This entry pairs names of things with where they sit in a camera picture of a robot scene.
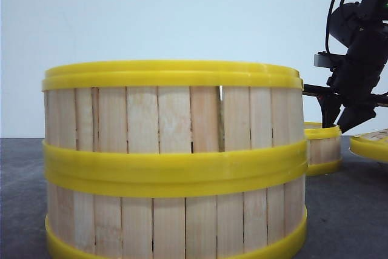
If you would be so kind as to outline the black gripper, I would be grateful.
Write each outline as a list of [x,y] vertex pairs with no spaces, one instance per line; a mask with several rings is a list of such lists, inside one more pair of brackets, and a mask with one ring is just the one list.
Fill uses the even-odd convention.
[[318,94],[323,127],[337,124],[344,133],[374,117],[370,98],[387,62],[387,24],[358,31],[345,55],[319,52],[314,65],[329,68],[330,91]]

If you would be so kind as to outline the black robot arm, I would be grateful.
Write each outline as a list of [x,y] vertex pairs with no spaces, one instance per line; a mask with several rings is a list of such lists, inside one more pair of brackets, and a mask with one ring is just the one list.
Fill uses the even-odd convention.
[[347,47],[345,55],[319,52],[316,67],[330,69],[331,89],[319,99],[323,126],[337,123],[346,132],[375,117],[369,96],[387,62],[387,0],[340,0],[327,22],[327,34]]

